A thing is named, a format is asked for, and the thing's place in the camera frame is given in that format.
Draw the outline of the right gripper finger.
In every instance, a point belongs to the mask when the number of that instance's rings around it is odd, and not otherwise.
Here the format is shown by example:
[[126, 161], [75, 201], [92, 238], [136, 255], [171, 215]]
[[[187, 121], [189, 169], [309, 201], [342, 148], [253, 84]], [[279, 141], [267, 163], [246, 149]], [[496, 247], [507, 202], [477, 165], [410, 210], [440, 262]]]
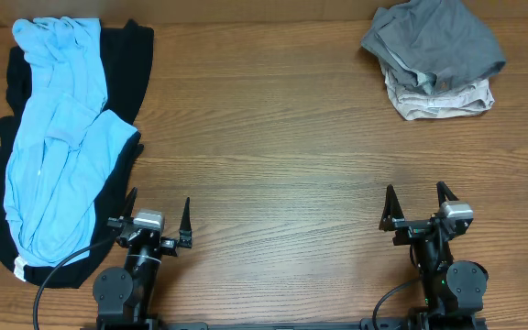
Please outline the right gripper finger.
[[387, 219], [399, 221], [404, 218], [404, 214], [399, 203], [394, 187], [389, 184], [386, 189], [385, 204], [382, 212], [382, 220]]
[[445, 202], [454, 202], [458, 200], [458, 198], [452, 193], [452, 191], [443, 181], [439, 181], [436, 184], [436, 188], [439, 205], [442, 205]]

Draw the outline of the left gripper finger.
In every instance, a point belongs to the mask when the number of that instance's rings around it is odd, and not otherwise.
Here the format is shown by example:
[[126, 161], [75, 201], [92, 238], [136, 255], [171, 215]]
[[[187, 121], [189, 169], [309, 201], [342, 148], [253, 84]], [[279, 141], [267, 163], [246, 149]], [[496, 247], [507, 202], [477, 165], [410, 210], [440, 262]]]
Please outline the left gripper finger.
[[137, 198], [137, 194], [138, 194], [138, 188], [133, 187], [125, 199], [125, 206], [122, 212], [123, 217], [130, 217], [132, 215], [135, 201]]
[[181, 217], [181, 223], [179, 227], [180, 239], [191, 239], [192, 238], [192, 225], [190, 217], [190, 198], [187, 197]]

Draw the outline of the light blue t-shirt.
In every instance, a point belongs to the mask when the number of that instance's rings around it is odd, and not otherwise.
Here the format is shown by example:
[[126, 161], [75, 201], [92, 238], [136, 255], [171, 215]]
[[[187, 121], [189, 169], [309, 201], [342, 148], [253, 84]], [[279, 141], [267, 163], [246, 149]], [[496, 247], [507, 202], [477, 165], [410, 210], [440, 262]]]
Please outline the light blue t-shirt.
[[94, 200], [137, 130], [113, 111], [96, 18], [18, 19], [13, 36], [31, 69], [31, 95], [5, 168], [14, 274], [54, 267], [90, 245]]

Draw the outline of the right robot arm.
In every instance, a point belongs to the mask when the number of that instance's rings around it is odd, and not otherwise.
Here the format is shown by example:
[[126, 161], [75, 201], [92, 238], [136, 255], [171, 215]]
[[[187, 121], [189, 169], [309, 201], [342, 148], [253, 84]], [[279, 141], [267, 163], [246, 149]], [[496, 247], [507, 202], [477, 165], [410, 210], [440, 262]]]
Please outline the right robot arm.
[[379, 229], [392, 232], [395, 246], [407, 246], [418, 277], [387, 292], [372, 313], [372, 326], [379, 329], [380, 307], [394, 293], [415, 283], [422, 285], [424, 307], [413, 307], [398, 322], [401, 329], [485, 329], [476, 313], [483, 309], [489, 274], [473, 261], [455, 261], [449, 242], [468, 231], [474, 212], [440, 181], [436, 184], [438, 211], [425, 220], [408, 220], [392, 185], [387, 186]]

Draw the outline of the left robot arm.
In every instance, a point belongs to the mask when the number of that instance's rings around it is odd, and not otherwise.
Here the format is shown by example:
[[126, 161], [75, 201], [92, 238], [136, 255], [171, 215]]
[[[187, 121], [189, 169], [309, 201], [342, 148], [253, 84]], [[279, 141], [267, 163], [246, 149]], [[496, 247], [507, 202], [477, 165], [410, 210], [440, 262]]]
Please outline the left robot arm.
[[163, 329], [164, 323], [149, 312], [154, 285], [164, 256], [176, 257], [181, 248], [193, 247], [190, 202], [186, 201], [177, 238], [162, 232], [165, 217], [160, 211], [133, 212], [138, 190], [126, 198], [123, 213], [108, 219], [115, 242], [127, 250], [122, 267], [103, 270], [93, 284], [98, 329]]

